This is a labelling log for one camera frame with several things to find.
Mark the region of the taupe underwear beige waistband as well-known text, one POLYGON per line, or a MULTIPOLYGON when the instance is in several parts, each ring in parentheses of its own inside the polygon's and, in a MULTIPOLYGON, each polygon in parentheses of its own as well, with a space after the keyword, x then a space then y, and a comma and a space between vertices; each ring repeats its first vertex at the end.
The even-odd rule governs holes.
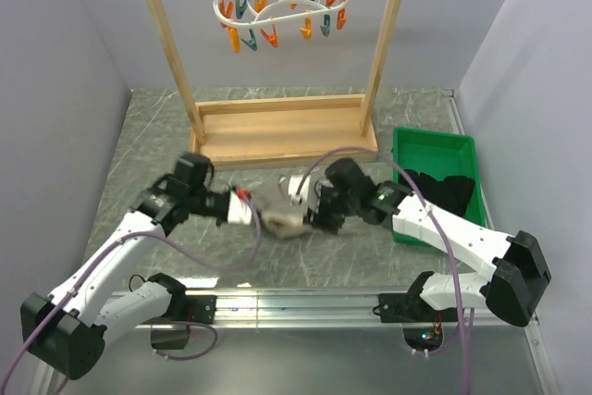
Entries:
POLYGON ((290 191, 292 177, 280 175, 251 190, 251 200, 262 225, 278 239, 313 232, 308 221, 308 199, 290 191))

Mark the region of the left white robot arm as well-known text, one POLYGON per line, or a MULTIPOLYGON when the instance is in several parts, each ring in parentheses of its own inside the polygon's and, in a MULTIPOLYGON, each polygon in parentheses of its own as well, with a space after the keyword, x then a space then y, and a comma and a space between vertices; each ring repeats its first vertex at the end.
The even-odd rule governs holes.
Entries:
POLYGON ((25 349, 70 380, 85 376, 106 346, 152 319, 188 322, 192 310, 178 280, 155 274, 134 292, 112 293, 136 263, 190 216, 227 219, 230 193, 212 191, 212 161, 182 154, 172 172, 143 191, 103 246, 48 295, 20 306, 25 349))

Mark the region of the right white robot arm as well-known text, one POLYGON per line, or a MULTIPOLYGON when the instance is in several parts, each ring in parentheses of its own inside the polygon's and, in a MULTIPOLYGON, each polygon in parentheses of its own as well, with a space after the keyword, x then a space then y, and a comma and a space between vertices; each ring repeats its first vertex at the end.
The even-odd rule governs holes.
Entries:
POLYGON ((523 230, 511 235, 481 227, 430 203, 409 183, 375 183, 351 158, 325 170, 319 204, 310 223, 338 231, 357 216, 371 226, 418 239, 469 267, 469 273, 421 273, 408 290, 409 313, 426 321, 437 312, 462 305, 487 308, 501 321, 525 327, 551 281, 537 238, 523 230))

